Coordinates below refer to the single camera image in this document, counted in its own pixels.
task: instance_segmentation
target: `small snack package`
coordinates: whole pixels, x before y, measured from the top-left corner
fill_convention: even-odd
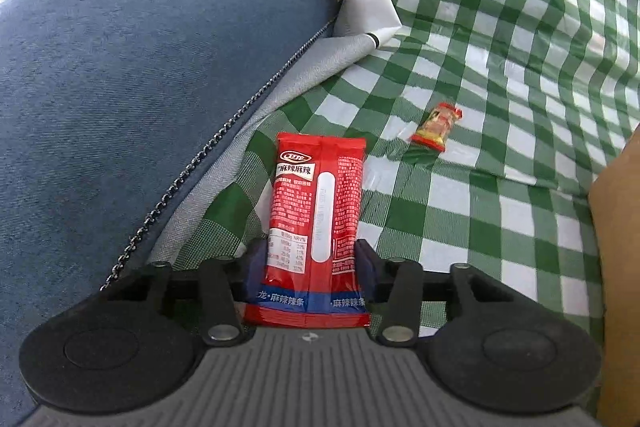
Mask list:
[[[411,137],[411,141],[444,152],[447,136],[449,136],[453,124],[460,118],[462,118],[461,110],[450,103],[440,102],[431,111],[429,118],[418,127],[418,130]]]
[[[247,322],[369,325],[353,252],[365,147],[364,138],[278,134],[266,269]]]

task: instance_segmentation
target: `red snack package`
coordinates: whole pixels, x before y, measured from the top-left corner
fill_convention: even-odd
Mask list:
[[[278,134],[267,266],[247,322],[369,325],[353,254],[365,146],[363,138]]]

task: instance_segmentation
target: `red sealed edge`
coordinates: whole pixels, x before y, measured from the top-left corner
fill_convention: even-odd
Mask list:
[[[364,138],[278,134],[267,266],[250,323],[299,328],[369,324],[356,279]]]

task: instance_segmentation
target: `gray ribbed surface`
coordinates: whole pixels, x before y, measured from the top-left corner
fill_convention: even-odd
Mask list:
[[[29,427],[593,427],[575,408],[536,418],[473,409],[444,393],[408,350],[363,329],[258,328],[254,339],[211,349],[176,393],[138,411],[80,417],[40,407]]]

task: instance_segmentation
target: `nutrition facts table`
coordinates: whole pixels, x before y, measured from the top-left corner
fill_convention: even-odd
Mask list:
[[[306,235],[281,229],[269,231],[267,264],[293,273],[304,273],[306,262]]]

